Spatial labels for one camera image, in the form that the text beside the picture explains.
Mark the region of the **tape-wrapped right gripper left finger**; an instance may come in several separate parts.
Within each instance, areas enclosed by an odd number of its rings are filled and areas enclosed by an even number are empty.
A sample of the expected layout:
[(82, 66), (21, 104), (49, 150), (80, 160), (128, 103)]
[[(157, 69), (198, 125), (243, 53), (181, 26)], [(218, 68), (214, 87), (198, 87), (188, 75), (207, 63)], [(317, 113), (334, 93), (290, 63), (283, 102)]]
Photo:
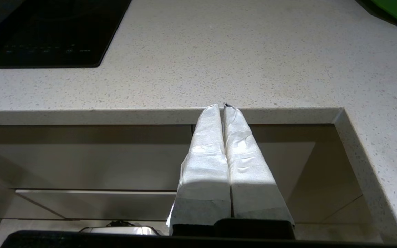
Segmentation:
[(212, 226), (231, 214), (222, 120), (219, 105), (214, 104), (206, 107), (197, 120), (166, 224), (173, 235), (178, 225)]

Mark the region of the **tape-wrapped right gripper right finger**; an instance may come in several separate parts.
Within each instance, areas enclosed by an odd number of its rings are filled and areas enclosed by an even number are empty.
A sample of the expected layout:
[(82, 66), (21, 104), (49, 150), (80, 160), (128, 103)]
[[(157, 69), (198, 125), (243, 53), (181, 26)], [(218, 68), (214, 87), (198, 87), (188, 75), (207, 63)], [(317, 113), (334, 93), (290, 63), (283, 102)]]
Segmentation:
[(216, 223), (218, 235), (294, 239), (294, 221), (243, 113), (224, 108), (225, 149), (233, 216)]

